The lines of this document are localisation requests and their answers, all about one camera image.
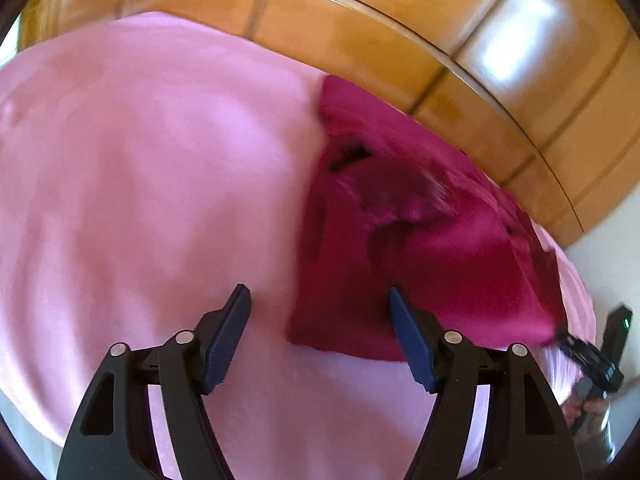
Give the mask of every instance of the white wall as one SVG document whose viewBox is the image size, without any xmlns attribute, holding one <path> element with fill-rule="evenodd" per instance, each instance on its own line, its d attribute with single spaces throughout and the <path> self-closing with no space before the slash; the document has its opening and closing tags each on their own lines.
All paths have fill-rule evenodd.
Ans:
<svg viewBox="0 0 640 480">
<path fill-rule="evenodd" d="M 625 303 L 634 311 L 620 369 L 627 379 L 640 375 L 640 186 L 566 254 L 593 296 L 598 346 L 610 310 Z"/>
</svg>

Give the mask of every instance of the pink bed sheet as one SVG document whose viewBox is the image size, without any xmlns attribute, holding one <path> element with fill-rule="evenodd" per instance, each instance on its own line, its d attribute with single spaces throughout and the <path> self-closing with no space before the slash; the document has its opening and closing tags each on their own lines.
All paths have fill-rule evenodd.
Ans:
<svg viewBox="0 0 640 480">
<path fill-rule="evenodd" d="M 63 445 L 109 346 L 161 344 L 222 306 L 254 309 L 205 405 L 238 480 L 403 478 L 433 406 L 404 363 L 295 347 L 296 241 L 324 148 L 324 74 L 158 12 L 95 25 L 0 72 L 0 388 Z M 570 329 L 591 300 L 558 252 Z M 536 355 L 559 400 L 576 368 Z M 154 391 L 153 409 L 161 409 Z M 480 388 L 461 473 L 476 464 Z M 154 418 L 165 474 L 178 478 Z"/>
</svg>

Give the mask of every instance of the person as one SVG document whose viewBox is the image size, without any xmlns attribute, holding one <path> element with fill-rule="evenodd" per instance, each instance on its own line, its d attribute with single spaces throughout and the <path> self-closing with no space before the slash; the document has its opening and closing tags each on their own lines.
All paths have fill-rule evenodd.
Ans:
<svg viewBox="0 0 640 480">
<path fill-rule="evenodd" d="M 613 460 L 615 452 L 609 429 L 610 402 L 608 399 L 583 400 L 574 391 L 561 407 L 569 428 L 582 410 L 588 414 L 574 436 L 574 443 L 585 480 L 595 480 Z"/>
</svg>

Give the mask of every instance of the red fabric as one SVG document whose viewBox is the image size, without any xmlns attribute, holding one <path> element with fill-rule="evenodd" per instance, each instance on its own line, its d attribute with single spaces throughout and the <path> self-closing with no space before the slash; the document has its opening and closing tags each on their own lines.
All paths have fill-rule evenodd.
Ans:
<svg viewBox="0 0 640 480">
<path fill-rule="evenodd" d="M 320 114 L 328 146 L 306 202 L 292 343 L 404 360 L 386 312 L 394 284 L 477 345 L 554 339 L 566 325 L 556 256 L 510 194 L 341 78 L 326 78 Z"/>
</svg>

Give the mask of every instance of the pink fabric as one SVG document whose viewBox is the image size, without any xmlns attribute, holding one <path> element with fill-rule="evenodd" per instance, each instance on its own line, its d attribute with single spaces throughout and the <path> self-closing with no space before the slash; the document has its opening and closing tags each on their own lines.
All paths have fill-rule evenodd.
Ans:
<svg viewBox="0 0 640 480">
<path fill-rule="evenodd" d="M 416 308 L 478 346 L 540 346 L 566 326 L 558 264 L 527 215 L 460 150 L 336 76 L 322 86 L 328 146 L 305 208 L 289 340 L 404 360 L 386 312 Z"/>
<path fill-rule="evenodd" d="M 236 478 L 402 478 L 433 406 L 406 364 L 285 338 L 325 144 L 323 77 L 160 13 L 67 34 L 2 69 L 0 388 L 44 435 L 63 444 L 113 342 L 161 344 L 243 282 L 253 313 L 205 398 Z M 593 317 L 571 298 L 570 322 Z M 483 388 L 463 472 L 486 402 Z"/>
</svg>

